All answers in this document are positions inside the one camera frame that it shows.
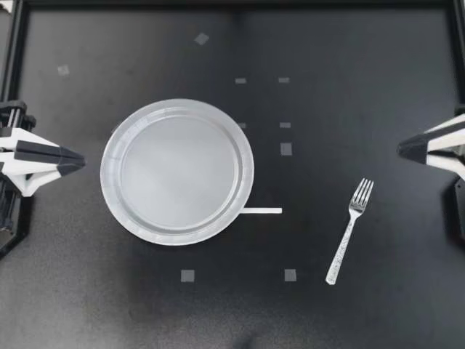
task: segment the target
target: silver fork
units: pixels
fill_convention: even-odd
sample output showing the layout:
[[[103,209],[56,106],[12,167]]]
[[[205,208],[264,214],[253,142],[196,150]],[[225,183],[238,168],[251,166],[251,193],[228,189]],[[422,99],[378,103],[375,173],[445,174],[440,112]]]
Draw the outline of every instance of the silver fork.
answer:
[[[350,221],[347,225],[346,231],[342,236],[341,243],[334,255],[333,262],[329,267],[328,274],[326,274],[326,282],[330,285],[336,283],[337,276],[339,274],[339,269],[344,259],[344,254],[346,253],[347,245],[349,244],[350,236],[352,235],[352,229],[354,228],[355,221],[360,217],[366,208],[368,199],[370,198],[371,190],[373,189],[374,182],[372,180],[362,179],[358,185],[357,190],[354,193],[354,196],[349,203],[349,214]]]

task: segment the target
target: black tabletop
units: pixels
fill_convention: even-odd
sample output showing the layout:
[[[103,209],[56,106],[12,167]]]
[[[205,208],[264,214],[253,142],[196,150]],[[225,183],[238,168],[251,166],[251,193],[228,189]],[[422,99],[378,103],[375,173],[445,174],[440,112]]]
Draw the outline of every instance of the black tabletop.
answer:
[[[33,12],[20,97],[36,134],[88,164],[39,189],[31,234],[0,262],[0,348],[460,348],[465,252],[442,199],[455,177],[396,154],[453,116],[449,35],[434,8]],[[99,179],[111,131],[173,97],[246,124],[248,205],[282,215],[176,248],[113,219]],[[372,199],[329,286],[362,177]]]

